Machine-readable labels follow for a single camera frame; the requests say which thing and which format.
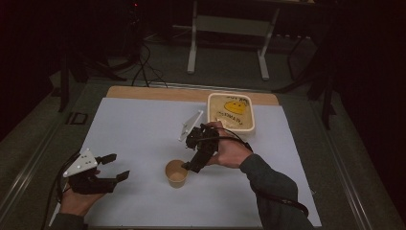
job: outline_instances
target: white paper sheet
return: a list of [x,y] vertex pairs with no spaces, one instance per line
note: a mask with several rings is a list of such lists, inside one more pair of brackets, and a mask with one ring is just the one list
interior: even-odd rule
[[[186,184],[173,189],[165,166],[172,159],[192,160],[195,152],[179,142],[182,122],[205,103],[103,99],[82,150],[95,156],[117,153],[117,160],[100,165],[98,177],[130,170],[113,194],[98,201],[86,216],[91,226],[138,227],[258,227],[257,203],[246,175],[219,166],[190,172]],[[248,139],[254,152],[291,177],[299,201],[321,226],[305,172],[280,106],[254,105],[256,133]]]

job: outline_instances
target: wooden table edge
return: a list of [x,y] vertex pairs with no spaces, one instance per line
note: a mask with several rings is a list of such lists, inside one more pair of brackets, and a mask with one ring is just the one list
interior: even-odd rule
[[206,102],[212,93],[240,94],[248,96],[253,104],[259,105],[280,105],[278,98],[274,94],[236,92],[207,89],[180,89],[180,88],[151,88],[134,86],[111,86],[106,94],[106,98],[122,99],[143,99],[143,100],[163,100],[180,102]]

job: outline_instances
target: person's right hand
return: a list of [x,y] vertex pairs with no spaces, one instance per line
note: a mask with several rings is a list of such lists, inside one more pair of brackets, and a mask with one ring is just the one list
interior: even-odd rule
[[[207,123],[208,127],[216,127],[220,136],[232,136],[223,129],[221,122]],[[232,169],[238,169],[239,165],[251,155],[252,152],[238,141],[220,139],[218,152],[212,156],[207,165],[220,165]]]

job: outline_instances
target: container lid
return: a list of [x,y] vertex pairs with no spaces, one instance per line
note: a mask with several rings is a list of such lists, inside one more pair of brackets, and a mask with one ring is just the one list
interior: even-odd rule
[[251,99],[245,95],[213,93],[208,99],[208,121],[220,121],[223,126],[237,133],[255,129]]

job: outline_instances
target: person's left hand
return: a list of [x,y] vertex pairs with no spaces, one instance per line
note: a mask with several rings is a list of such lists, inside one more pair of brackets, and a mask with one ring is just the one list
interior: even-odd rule
[[82,195],[77,194],[69,187],[66,187],[66,192],[63,193],[62,202],[59,212],[62,214],[72,214],[84,217],[93,204],[102,198],[105,194]]

